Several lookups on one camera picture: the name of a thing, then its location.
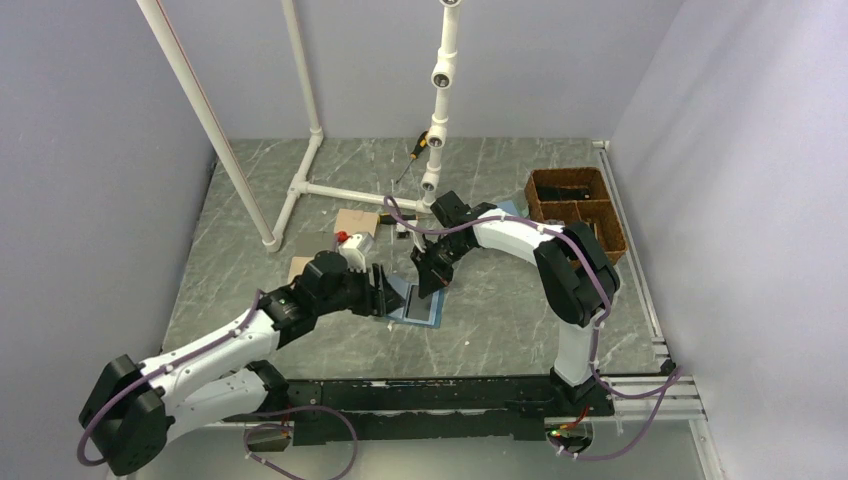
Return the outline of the teal blue card holder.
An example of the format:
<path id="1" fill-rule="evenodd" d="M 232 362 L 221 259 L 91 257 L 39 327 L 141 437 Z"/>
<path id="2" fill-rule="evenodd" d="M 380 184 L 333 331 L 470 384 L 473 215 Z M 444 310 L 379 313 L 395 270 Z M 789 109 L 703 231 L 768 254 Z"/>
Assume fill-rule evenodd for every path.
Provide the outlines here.
<path id="1" fill-rule="evenodd" d="M 417 283 L 406 281 L 397 275 L 389 275 L 387 280 L 388 284 L 402 296 L 404 303 L 400 308 L 385 315 L 384 319 L 418 327 L 432 329 L 440 327 L 445 302 L 444 290 L 420 298 Z"/>

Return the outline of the dark grey credit card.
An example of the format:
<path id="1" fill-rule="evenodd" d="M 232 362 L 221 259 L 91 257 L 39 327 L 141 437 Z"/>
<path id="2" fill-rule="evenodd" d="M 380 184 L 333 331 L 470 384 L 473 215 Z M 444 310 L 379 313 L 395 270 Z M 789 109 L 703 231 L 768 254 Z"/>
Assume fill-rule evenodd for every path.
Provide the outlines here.
<path id="1" fill-rule="evenodd" d="M 432 303 L 433 295 L 419 297 L 418 285 L 411 285 L 406 300 L 404 319 L 412 323 L 429 324 Z"/>

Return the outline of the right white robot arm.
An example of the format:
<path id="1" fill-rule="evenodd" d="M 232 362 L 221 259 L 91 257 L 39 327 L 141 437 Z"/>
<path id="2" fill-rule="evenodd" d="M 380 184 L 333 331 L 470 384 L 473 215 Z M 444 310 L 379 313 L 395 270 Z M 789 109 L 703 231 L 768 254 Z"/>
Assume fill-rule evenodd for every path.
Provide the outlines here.
<path id="1" fill-rule="evenodd" d="M 550 374 L 551 400 L 542 407 L 564 415 L 610 416 L 613 404 L 595 375 L 597 322 L 608 313 L 620 278 L 590 227 L 541 224 L 491 203 L 474 207 L 449 191 L 432 211 L 442 227 L 424 233 L 411 260 L 422 296 L 446 288 L 454 264 L 474 249 L 497 250 L 538 270 L 549 308 L 559 318 L 558 350 Z"/>

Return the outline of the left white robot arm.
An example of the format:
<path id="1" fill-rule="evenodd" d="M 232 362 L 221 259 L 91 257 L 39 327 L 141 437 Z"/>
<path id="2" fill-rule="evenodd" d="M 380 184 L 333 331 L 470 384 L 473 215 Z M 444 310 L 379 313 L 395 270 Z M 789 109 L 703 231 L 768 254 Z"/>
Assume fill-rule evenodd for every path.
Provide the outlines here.
<path id="1" fill-rule="evenodd" d="M 343 255 L 322 251 L 292 282 L 257 291 L 239 317 L 201 339 L 140 362 L 121 355 L 107 363 L 78 417 L 77 460 L 123 476 L 211 422 L 242 414 L 275 419 L 286 409 L 288 385 L 267 356 L 313 331 L 324 315 L 383 317 L 404 302 L 380 265 L 355 271 Z"/>

